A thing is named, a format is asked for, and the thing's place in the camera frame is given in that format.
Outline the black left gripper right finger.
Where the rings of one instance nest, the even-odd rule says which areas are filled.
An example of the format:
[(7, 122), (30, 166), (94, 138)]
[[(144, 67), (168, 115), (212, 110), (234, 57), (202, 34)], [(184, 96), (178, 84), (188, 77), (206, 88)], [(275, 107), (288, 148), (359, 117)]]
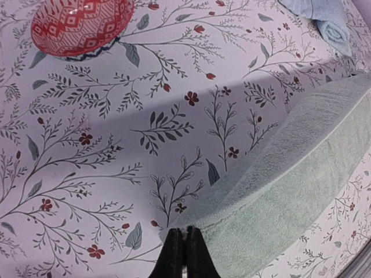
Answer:
[(186, 269), (190, 278), (221, 278), (199, 228), (189, 226), (186, 240)]

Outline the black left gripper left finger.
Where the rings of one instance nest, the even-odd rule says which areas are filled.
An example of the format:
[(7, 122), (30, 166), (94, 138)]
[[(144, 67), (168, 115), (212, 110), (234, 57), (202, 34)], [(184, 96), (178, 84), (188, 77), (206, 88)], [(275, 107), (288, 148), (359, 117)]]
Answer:
[(181, 278), (183, 272), (183, 235), (170, 229), (149, 278)]

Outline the green panda towel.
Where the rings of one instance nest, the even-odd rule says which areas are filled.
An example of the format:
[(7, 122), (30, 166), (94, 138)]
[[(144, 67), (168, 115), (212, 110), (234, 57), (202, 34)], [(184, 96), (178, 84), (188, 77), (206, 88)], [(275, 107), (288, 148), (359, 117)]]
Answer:
[(199, 228), (222, 277), (252, 277), (321, 215), (369, 148), (370, 75), (331, 81), (171, 227)]

